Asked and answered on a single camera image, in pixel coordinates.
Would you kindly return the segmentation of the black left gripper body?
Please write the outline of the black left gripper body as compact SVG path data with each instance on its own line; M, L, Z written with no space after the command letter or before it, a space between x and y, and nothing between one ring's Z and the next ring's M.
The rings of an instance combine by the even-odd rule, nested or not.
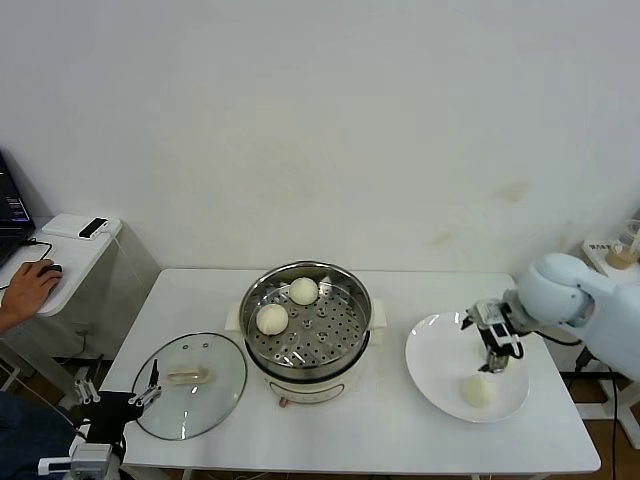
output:
M98 402L80 405L84 420L89 422L86 441L95 444L119 445L127 423L138 419L138 407L131 392L100 392Z

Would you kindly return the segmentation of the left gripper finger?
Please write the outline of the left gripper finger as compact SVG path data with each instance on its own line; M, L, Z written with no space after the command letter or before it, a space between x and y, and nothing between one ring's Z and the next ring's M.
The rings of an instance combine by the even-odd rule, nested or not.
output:
M159 369L157 360L153 361L147 388L130 399L130 404L138 408L147 408L161 395L162 387L159 384Z
M100 395L95 388L93 380L89 377L89 368L80 367L74 376L74 391L78 396L78 402L82 405L98 403Z

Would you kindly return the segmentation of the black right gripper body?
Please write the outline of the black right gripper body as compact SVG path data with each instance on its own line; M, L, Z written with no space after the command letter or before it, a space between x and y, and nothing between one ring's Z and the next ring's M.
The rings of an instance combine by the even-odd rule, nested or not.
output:
M519 335L509 323L508 305L500 300L480 300L466 310L464 328L474 325L489 329L495 339L494 353L506 351L511 358L523 357L523 346Z

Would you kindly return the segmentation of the person's bare hand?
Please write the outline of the person's bare hand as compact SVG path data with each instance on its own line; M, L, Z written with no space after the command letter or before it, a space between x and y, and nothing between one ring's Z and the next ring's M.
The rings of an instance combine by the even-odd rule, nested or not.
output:
M62 279L54 262L43 259L25 262L11 278L1 300L1 332L32 318Z

